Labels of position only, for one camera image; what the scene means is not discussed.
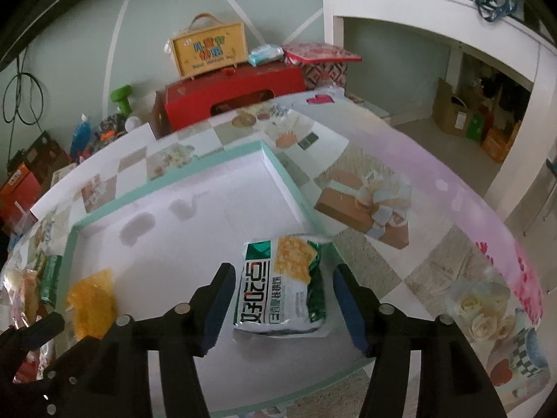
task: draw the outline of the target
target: wall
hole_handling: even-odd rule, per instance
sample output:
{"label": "wall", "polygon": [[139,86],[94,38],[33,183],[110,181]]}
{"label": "wall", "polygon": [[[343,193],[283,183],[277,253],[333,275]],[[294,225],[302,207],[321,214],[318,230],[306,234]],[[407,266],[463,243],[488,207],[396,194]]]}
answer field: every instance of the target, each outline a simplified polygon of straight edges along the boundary
{"label": "wall", "polygon": [[[41,126],[66,150],[82,113],[99,122],[103,114],[115,110],[115,105],[107,102],[107,90],[129,83],[135,97],[140,98],[177,79],[172,57],[163,52],[163,47],[198,13],[210,12],[220,20],[237,21],[240,16],[236,10],[240,8],[244,19],[254,27],[246,27],[250,48],[261,40],[280,44],[306,21],[307,27],[296,39],[323,40],[322,0],[127,0],[118,31],[115,27],[124,2],[85,0],[50,25],[29,47],[26,71],[36,75],[45,93]],[[0,73],[0,92],[15,70],[12,64]],[[14,99],[15,88],[11,88],[6,98],[7,116],[13,114]],[[25,99],[29,99],[28,91],[24,92]],[[35,109],[37,102],[35,90]],[[32,121],[30,111],[23,107],[26,105],[22,104],[23,117]],[[10,127],[0,119],[0,181],[6,177],[9,134]],[[12,155],[38,135],[37,127],[17,123]]]}
{"label": "wall", "polygon": [[449,46],[402,25],[345,19],[346,49],[363,60],[348,67],[347,90],[397,115],[393,123],[431,116]]}

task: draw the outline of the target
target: pink heart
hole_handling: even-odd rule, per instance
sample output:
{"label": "pink heart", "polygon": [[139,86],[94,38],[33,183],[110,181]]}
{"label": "pink heart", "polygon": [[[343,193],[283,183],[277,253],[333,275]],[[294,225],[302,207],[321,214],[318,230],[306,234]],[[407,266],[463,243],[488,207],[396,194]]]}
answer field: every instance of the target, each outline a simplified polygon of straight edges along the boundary
{"label": "pink heart", "polygon": [[327,94],[316,94],[315,97],[310,97],[306,100],[307,103],[313,105],[320,105],[322,103],[335,103],[331,96]]}

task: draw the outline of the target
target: metal screw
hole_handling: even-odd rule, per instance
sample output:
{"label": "metal screw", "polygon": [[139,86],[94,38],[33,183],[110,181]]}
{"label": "metal screw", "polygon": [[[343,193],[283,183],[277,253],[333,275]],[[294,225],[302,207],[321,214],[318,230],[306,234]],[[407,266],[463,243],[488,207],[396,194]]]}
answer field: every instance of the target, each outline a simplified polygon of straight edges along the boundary
{"label": "metal screw", "polygon": [[394,306],[392,306],[391,304],[388,303],[383,303],[380,307],[379,307],[379,312],[381,314],[384,314],[386,316],[390,316],[391,314],[394,313]]}
{"label": "metal screw", "polygon": [[439,315],[439,322],[445,325],[451,325],[455,320],[450,317],[448,314],[441,314]]}
{"label": "metal screw", "polygon": [[131,318],[127,314],[123,314],[122,316],[118,316],[116,320],[117,326],[126,326],[130,323]]}
{"label": "metal screw", "polygon": [[179,303],[174,307],[174,312],[176,314],[187,314],[191,309],[189,303]]}

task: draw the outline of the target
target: green dumbbell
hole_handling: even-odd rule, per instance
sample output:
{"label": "green dumbbell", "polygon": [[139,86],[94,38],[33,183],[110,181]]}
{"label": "green dumbbell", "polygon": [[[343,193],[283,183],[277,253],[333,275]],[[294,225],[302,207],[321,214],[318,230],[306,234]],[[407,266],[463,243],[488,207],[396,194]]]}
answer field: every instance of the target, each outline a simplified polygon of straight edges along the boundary
{"label": "green dumbbell", "polygon": [[132,87],[130,85],[122,86],[122,88],[118,88],[110,93],[110,100],[118,104],[120,112],[124,116],[132,114],[132,107],[130,106],[130,102],[127,101],[127,98],[131,95]]}

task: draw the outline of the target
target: blue checkered cup print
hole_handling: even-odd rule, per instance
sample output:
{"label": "blue checkered cup print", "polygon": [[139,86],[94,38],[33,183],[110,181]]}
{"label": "blue checkered cup print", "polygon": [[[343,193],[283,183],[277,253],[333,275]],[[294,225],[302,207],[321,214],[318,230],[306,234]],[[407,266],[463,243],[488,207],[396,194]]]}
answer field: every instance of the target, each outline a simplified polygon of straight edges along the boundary
{"label": "blue checkered cup print", "polygon": [[509,357],[509,368],[516,374],[533,377],[548,367],[538,335],[534,328],[521,330],[513,339],[513,351]]}

